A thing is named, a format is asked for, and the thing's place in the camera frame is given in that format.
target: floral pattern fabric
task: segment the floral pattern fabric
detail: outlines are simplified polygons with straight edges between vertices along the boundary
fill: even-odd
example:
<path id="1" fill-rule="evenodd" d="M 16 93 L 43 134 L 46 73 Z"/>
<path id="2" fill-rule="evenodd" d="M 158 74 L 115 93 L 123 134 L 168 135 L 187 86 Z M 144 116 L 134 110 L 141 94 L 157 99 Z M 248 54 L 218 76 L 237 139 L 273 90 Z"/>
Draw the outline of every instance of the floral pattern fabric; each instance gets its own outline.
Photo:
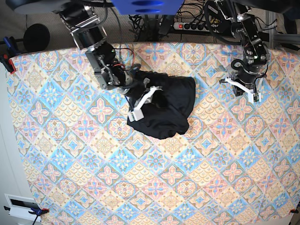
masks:
<path id="1" fill-rule="evenodd" d="M 7 74 L 15 135 L 44 225 L 241 225 L 289 215 L 300 200 L 300 58 L 270 51 L 262 101 L 235 97 L 229 45 L 137 43 L 127 68 L 191 76 L 184 135 L 127 126 L 128 105 L 100 89 L 78 49 L 20 55 Z"/>

